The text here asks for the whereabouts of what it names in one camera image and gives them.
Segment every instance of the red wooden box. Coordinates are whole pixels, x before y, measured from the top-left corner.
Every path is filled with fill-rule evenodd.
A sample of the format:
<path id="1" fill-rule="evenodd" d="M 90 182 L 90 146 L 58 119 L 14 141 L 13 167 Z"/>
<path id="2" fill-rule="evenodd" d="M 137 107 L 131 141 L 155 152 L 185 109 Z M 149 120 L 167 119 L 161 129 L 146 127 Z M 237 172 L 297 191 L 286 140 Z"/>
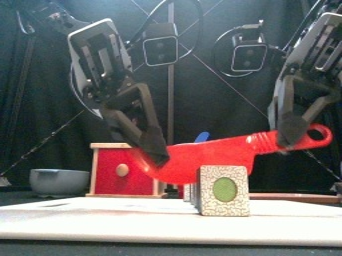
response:
<path id="1" fill-rule="evenodd" d="M 150 178 L 135 164 L 126 143 L 93 143 L 91 188 L 87 196 L 165 197 L 166 184 Z"/>

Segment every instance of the green circle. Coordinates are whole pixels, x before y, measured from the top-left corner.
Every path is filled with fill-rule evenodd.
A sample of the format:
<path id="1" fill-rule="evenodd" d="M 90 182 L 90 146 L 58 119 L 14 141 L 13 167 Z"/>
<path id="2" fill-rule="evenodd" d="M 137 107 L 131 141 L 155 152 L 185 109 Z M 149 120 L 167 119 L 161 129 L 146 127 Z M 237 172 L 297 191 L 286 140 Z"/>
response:
<path id="1" fill-rule="evenodd" d="M 213 193 L 221 202 L 228 203 L 233 201 L 238 194 L 236 182 L 228 177 L 220 178 L 214 182 Z"/>

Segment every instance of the white tabletop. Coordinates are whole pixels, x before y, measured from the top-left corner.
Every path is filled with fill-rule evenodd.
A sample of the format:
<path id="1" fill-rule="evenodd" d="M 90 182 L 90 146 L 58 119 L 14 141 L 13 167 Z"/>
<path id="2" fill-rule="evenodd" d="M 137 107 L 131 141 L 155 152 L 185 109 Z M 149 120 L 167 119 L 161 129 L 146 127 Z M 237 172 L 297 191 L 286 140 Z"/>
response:
<path id="1" fill-rule="evenodd" d="M 342 208 L 277 200 L 250 207 L 250 217 L 208 217 L 181 199 L 59 199 L 0 207 L 0 238 L 342 247 Z"/>

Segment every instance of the beige box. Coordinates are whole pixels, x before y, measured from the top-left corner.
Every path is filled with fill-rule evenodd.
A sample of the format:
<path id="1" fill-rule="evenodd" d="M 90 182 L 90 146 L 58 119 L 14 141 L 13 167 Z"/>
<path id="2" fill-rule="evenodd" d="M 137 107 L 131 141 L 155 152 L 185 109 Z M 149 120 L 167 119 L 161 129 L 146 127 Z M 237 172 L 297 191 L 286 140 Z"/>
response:
<path id="1" fill-rule="evenodd" d="M 245 166 L 205 165 L 198 171 L 197 207 L 206 216 L 249 216 L 249 177 Z"/>

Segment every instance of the black backdrop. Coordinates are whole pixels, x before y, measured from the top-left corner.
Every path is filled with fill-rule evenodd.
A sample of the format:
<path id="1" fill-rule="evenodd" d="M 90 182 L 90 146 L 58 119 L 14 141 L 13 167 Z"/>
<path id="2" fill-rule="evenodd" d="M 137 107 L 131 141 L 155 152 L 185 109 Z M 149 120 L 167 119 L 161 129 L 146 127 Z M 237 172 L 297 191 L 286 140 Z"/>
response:
<path id="1" fill-rule="evenodd" d="M 94 22 L 111 18 L 123 40 L 129 40 L 161 0 L 66 0 L 62 5 L 74 17 Z M 205 28 L 197 52 L 175 64 L 174 143 L 192 142 L 202 131 L 210 139 L 269 130 L 268 106 L 273 97 L 277 72 L 272 67 L 240 79 L 214 73 L 212 50 L 217 38 L 233 27 L 265 21 L 264 33 L 272 45 L 284 47 L 302 21 L 310 1 L 202 0 Z M 82 111 L 69 87 L 70 55 L 65 36 L 37 29 L 21 31 L 11 1 L 0 6 L 0 170 L 7 170 L 39 142 Z M 157 18 L 166 21 L 167 11 Z M 190 1 L 175 2 L 180 40 L 188 48 L 197 36 L 197 12 Z M 222 47 L 221 54 L 229 48 Z M 167 134 L 167 67 L 149 67 L 141 53 L 133 53 L 135 78 L 153 93 L 159 122 Z M 329 112 L 338 129 L 336 106 Z M 33 168 L 91 171 L 90 143 L 111 142 L 106 124 L 85 112 L 7 173 L 15 185 L 29 184 Z M 338 172 L 338 141 L 313 151 Z M 328 191 L 334 179 L 304 152 L 257 156 L 250 187 L 264 191 Z"/>

